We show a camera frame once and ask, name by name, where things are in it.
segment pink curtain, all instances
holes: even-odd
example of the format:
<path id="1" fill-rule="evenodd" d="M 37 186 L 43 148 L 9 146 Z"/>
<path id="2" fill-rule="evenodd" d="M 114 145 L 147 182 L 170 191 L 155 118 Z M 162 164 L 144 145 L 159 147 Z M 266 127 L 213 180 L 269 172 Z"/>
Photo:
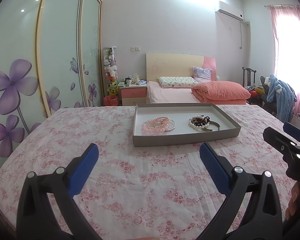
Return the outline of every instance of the pink curtain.
<path id="1" fill-rule="evenodd" d="M 269 6 L 275 41 L 275 76 L 288 83 L 298 101 L 300 112 L 300 6 Z"/>

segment floral pillow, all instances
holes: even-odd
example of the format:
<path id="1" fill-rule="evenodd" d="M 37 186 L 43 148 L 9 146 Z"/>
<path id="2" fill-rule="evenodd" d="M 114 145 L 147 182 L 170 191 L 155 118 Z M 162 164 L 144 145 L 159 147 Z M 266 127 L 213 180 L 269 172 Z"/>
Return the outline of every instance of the floral pillow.
<path id="1" fill-rule="evenodd" d="M 205 83 L 211 81 L 212 69 L 193 67 L 193 78 L 199 83 Z"/>
<path id="2" fill-rule="evenodd" d="M 198 84 L 192 77 L 160 77 L 162 88 L 192 88 Z"/>

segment metal screw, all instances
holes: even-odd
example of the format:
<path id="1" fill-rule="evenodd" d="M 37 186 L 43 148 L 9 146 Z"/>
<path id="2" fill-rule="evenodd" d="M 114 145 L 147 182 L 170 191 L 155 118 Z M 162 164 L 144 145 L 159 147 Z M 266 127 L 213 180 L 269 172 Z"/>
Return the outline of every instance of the metal screw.
<path id="1" fill-rule="evenodd" d="M 236 167 L 234 167 L 234 171 L 235 171 L 236 173 L 242 173 L 242 172 L 243 172 L 243 168 L 241 168 L 241 167 L 239 167 L 239 166 L 236 166 Z"/>
<path id="2" fill-rule="evenodd" d="M 265 171 L 265 176 L 268 177 L 268 178 L 270 178 L 271 177 L 271 172 Z"/>
<path id="3" fill-rule="evenodd" d="M 29 172 L 28 175 L 27 175 L 27 177 L 28 178 L 33 178 L 34 177 L 34 172 L 33 171 Z"/>
<path id="4" fill-rule="evenodd" d="M 57 174 L 62 174 L 64 172 L 65 172 L 65 168 L 63 168 L 63 167 L 59 167 L 59 168 L 56 169 Z"/>

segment pink beaded bracelet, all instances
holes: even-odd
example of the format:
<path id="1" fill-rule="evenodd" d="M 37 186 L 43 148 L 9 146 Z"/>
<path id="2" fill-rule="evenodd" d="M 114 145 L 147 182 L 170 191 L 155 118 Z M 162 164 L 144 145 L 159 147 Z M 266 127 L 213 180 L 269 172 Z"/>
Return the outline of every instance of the pink beaded bracelet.
<path id="1" fill-rule="evenodd" d="M 142 131 L 144 133 L 161 133 L 169 129 L 170 119 L 165 116 L 157 117 L 156 119 L 148 120 L 142 124 Z"/>

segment air conditioner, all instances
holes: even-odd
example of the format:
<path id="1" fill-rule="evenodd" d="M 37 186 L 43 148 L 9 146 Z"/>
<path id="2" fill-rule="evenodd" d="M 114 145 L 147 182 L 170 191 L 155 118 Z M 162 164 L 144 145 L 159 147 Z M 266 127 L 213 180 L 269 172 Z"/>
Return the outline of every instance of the air conditioner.
<path id="1" fill-rule="evenodd" d="M 243 22 L 243 12 L 227 3 L 218 1 L 215 5 L 215 11 Z"/>

